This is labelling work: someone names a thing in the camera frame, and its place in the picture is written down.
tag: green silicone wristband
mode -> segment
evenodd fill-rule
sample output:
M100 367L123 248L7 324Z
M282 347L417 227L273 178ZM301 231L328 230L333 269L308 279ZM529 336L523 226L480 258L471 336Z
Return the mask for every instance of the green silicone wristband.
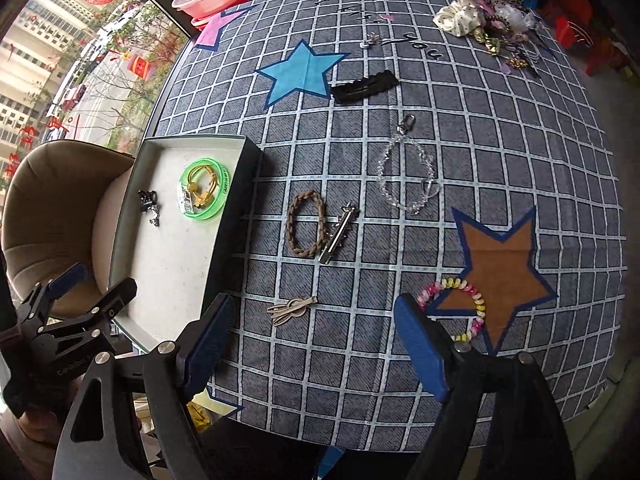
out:
M214 160L213 158L199 158L198 160L188 165L185 168L185 170L182 172L180 176L181 186L183 187L187 186L187 176L191 171L191 168L194 168L195 166L199 166L201 164L208 164L210 166L213 166L213 169L218 174L219 182L218 182L217 193L215 198L213 199L213 202L211 202L211 204L209 204L205 209L197 213L189 213L188 211L185 211L184 215L187 216L188 218L195 218L197 220L206 220L207 218L211 218L212 216L216 215L222 209L223 205L225 205L226 197L229 194L230 181L229 181L229 172L218 161Z

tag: brown hair tie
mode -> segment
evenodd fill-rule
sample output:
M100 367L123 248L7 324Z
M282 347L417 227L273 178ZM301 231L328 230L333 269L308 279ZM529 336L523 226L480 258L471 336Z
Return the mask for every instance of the brown hair tie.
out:
M309 198L312 198L314 202L316 202L316 207L318 208L318 239L311 245L311 247L306 250L302 250L296 247L296 240L293 232L293 215L295 215L300 203L303 200L308 200ZM320 193L313 189L309 189L308 191L297 194L293 198L293 202L291 202L289 211L287 212L287 225L284 230L284 235L287 245L289 246L289 250L297 257L312 258L316 254L316 251L322 247L322 244L324 243L324 200L322 200Z

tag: brown star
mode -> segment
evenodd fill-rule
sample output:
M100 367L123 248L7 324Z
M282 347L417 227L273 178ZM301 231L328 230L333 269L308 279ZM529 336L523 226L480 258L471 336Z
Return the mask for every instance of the brown star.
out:
M531 263L535 250L535 208L510 231L495 232L454 210L466 269L460 274L482 294L486 305L485 341L495 354L518 310L552 300L555 292ZM474 300L462 290L450 290L433 304L430 314L475 310Z

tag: blue star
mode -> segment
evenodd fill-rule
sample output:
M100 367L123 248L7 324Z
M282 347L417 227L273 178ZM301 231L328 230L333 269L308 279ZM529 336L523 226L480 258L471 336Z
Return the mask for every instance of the blue star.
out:
M264 108L269 108L296 90L329 97L329 85L324 74L348 55L316 54L305 40L300 40L287 59L256 70L273 81Z

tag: brown upholstered chair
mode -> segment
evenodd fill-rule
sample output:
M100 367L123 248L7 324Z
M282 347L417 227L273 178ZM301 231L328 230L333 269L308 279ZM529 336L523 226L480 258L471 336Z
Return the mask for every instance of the brown upholstered chair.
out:
M47 142L25 157L2 218L7 275L21 298L76 262L85 264L92 278L57 300L52 316L78 316L101 297L133 161L78 140Z

